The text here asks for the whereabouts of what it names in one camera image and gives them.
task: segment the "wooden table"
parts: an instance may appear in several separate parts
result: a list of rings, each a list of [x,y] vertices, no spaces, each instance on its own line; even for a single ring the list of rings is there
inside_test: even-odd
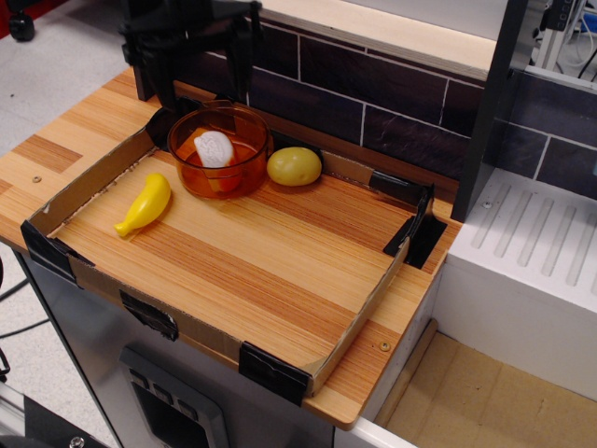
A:
[[[127,70],[6,154],[0,160],[0,239],[26,255],[21,223],[141,129],[159,107],[155,98],[148,102],[136,98],[132,70]],[[160,298],[170,309],[205,322],[233,339],[250,341],[276,355],[283,354],[293,365],[308,370],[310,364],[328,354],[343,326],[358,313],[362,302],[357,299],[364,299],[387,269],[392,259],[381,248],[411,212],[401,211],[377,194],[331,176],[323,176],[318,189],[288,195],[287,198],[294,196],[289,202],[285,200],[288,192],[271,183],[238,201],[198,202],[177,182],[169,157],[157,153],[140,163],[138,170],[133,170],[137,173],[124,178],[123,184],[132,183],[132,186],[115,202],[116,206],[105,203],[106,198],[114,197],[108,191],[97,204],[82,210],[58,230],[58,236],[96,263],[100,272]],[[129,239],[118,238],[108,228],[126,213],[143,176],[155,170],[165,172],[171,181],[174,190],[171,210],[149,231],[141,231]],[[191,238],[193,242],[189,245],[189,235],[205,231],[201,220],[189,212],[193,204],[201,207],[201,216],[219,220],[218,227],[259,216],[260,226],[247,226],[245,233],[253,239],[255,251],[250,250],[250,245],[242,245],[235,254],[234,266],[228,266],[229,259],[222,259],[221,255],[230,250],[223,247],[238,247],[234,238],[243,235],[227,240],[225,230],[210,235],[209,245],[204,238],[196,241]],[[338,207],[332,219],[324,212],[313,211],[332,206]],[[449,202],[436,201],[436,215],[448,222],[449,227],[431,257],[421,270],[402,267],[382,303],[321,390],[303,400],[304,408],[344,429],[354,424],[458,232],[459,223],[448,218],[450,211]],[[376,217],[375,230],[359,229],[359,220],[367,221],[370,215]],[[286,217],[292,219],[289,221],[292,228],[280,231],[280,227],[271,225]],[[186,229],[180,231],[171,225],[175,219],[188,223]],[[283,240],[285,247],[280,247],[276,242]],[[321,245],[334,248],[318,251]],[[173,246],[178,249],[171,252],[169,247]],[[196,260],[187,247],[212,251],[210,273],[204,271],[205,266],[200,266],[203,272],[193,272]],[[293,268],[285,269],[285,258],[290,256],[276,250],[287,250],[290,256],[304,257],[313,265],[296,272],[302,260],[289,260],[288,265]],[[277,272],[269,268],[264,271],[264,266],[272,265],[277,266]],[[222,291],[224,285],[235,282],[235,275],[246,280],[243,287],[259,290],[271,299],[261,300],[255,294],[245,297],[248,289]],[[191,283],[186,285],[185,277],[189,276]],[[248,279],[252,277],[258,278],[259,283],[249,285]],[[165,294],[164,291],[172,288],[176,294]],[[219,301],[209,304],[216,294]],[[341,324],[333,328],[329,325],[333,321]],[[181,328],[181,338],[232,368],[238,367],[238,359],[215,353],[190,324]]]

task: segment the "wood grain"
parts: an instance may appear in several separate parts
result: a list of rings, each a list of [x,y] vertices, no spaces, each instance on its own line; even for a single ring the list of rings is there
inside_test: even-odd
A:
[[[127,70],[0,160],[3,242],[26,253],[20,224],[146,124],[159,104],[135,95],[132,70]],[[321,143],[326,149],[326,141]],[[332,141],[333,147],[339,144]],[[56,149],[68,154],[70,166],[64,161],[47,166],[45,158],[35,156],[37,150]],[[167,213],[130,237],[117,237],[113,224],[126,214],[145,175],[154,171],[166,175],[173,187]],[[41,182],[33,182],[35,176]],[[437,201],[435,209],[449,228],[430,259],[422,270],[402,267],[322,389],[303,402],[339,427],[350,428],[362,412],[458,231],[459,224],[449,219],[449,203]],[[331,353],[389,266],[392,258],[382,247],[409,215],[369,190],[330,176],[292,193],[266,183],[238,200],[201,200],[182,187],[170,156],[157,152],[56,235],[96,263],[98,273],[179,310],[186,329],[181,339],[206,353],[210,345],[199,338],[193,322],[308,370]],[[392,349],[382,351],[381,343]],[[233,366],[233,356],[226,356]]]

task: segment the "translucent orange bowl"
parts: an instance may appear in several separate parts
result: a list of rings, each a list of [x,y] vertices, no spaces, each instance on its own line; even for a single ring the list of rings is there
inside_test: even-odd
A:
[[[258,189],[267,177],[273,140],[259,115],[228,102],[218,103],[177,121],[168,134],[168,149],[188,191],[202,198],[237,198]],[[201,165],[193,140],[205,131],[220,131],[229,138],[234,146],[234,164],[222,168]]]

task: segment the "white object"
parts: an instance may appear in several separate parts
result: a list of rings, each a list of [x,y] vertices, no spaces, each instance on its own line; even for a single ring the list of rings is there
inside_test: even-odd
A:
[[[222,168],[234,160],[234,147],[220,131],[207,131],[193,140],[205,168]]]

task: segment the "toy banana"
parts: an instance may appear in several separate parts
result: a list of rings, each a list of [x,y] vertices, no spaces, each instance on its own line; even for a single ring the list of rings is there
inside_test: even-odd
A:
[[[120,236],[126,236],[133,229],[139,229],[156,219],[170,201],[170,184],[159,173],[146,177],[146,185],[134,200],[127,216],[114,228]]]

